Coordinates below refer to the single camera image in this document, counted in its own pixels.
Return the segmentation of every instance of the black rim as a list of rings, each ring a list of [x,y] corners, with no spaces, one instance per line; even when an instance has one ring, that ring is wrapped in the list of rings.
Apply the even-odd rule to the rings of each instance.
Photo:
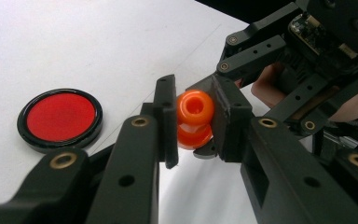
[[[40,139],[33,134],[28,129],[27,126],[27,117],[32,108],[39,103],[41,100],[55,94],[62,93],[73,93],[85,97],[88,99],[95,109],[94,121],[88,127],[88,129],[82,134],[73,137],[65,141],[51,142],[47,140]],[[20,112],[19,118],[17,119],[17,129],[19,130],[20,136],[31,146],[31,148],[48,153],[53,149],[71,147],[71,148],[83,148],[89,143],[91,143],[100,133],[103,124],[103,109],[100,103],[92,95],[79,90],[74,89],[58,89],[53,91],[44,92],[36,96],[31,100]]]

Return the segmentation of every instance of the orange object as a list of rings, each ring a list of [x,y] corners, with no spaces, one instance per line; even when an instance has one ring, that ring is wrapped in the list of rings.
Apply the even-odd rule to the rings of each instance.
[[[203,91],[186,91],[177,99],[178,145],[196,149],[212,137],[213,101]]]

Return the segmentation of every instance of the human hand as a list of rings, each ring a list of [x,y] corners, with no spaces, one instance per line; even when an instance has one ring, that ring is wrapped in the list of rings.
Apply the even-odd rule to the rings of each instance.
[[[252,94],[269,108],[272,108],[286,97],[286,94],[275,86],[278,75],[283,69],[284,67],[280,63],[267,66],[261,73],[260,78],[252,86]],[[318,94],[294,114],[294,119],[301,118],[316,105],[334,95],[335,92],[337,92],[337,88]],[[355,119],[358,119],[358,94],[343,104],[330,118],[335,122],[347,122]]]

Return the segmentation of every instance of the white table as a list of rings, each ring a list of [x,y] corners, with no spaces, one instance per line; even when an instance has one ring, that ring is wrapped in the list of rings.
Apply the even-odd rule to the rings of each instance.
[[[0,203],[43,156],[16,125],[36,95],[73,88],[99,100],[103,130],[85,149],[93,154],[115,143],[142,102],[152,102],[159,77],[174,73],[183,92],[215,70],[226,36],[246,25],[189,0],[1,0]],[[256,114],[266,111],[249,88],[243,92]],[[239,164],[179,153],[178,166],[160,165],[160,223],[255,223]]]

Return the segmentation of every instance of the red circular object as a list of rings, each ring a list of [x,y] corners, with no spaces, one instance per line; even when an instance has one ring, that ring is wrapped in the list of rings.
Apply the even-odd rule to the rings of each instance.
[[[95,108],[89,99],[74,93],[59,93],[37,102],[26,119],[35,137],[61,142],[85,132],[95,119]]]

